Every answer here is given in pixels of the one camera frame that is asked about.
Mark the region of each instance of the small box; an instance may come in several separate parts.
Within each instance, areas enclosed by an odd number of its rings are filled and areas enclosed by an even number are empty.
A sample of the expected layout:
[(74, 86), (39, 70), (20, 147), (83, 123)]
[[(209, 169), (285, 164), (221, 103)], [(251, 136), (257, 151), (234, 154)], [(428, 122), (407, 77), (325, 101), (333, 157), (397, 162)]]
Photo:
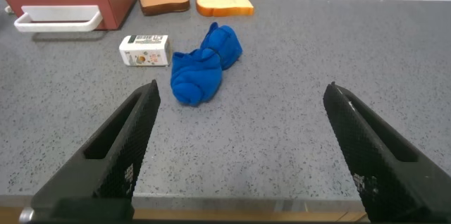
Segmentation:
[(169, 66), (172, 60), (167, 35), (131, 35), (119, 46), (127, 66)]

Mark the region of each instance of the gray countertop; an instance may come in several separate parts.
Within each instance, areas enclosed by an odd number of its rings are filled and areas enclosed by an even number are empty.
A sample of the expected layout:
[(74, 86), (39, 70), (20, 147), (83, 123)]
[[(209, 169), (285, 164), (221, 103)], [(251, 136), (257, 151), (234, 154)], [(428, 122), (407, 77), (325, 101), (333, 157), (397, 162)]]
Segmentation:
[[(161, 105), (138, 197), (358, 199), (323, 107), (332, 81), (451, 173), (450, 2), (251, 2), (254, 16), (229, 18), (195, 8), (144, 17), (135, 5), (121, 30), (87, 34), (19, 33), (2, 13), (0, 194), (34, 194), (153, 79)], [(126, 67), (118, 53), (140, 34), (189, 52), (213, 21), (230, 25), (244, 52), (196, 108), (175, 100), (171, 67)]]

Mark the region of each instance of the toy bread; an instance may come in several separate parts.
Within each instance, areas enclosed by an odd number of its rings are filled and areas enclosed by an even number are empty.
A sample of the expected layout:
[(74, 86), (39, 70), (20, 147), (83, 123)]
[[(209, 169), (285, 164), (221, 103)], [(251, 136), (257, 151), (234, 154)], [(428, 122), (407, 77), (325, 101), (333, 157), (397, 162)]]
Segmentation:
[(140, 0), (144, 15), (183, 12), (190, 9), (190, 0)]
[(249, 0), (196, 0), (197, 11), (203, 16), (253, 15)]

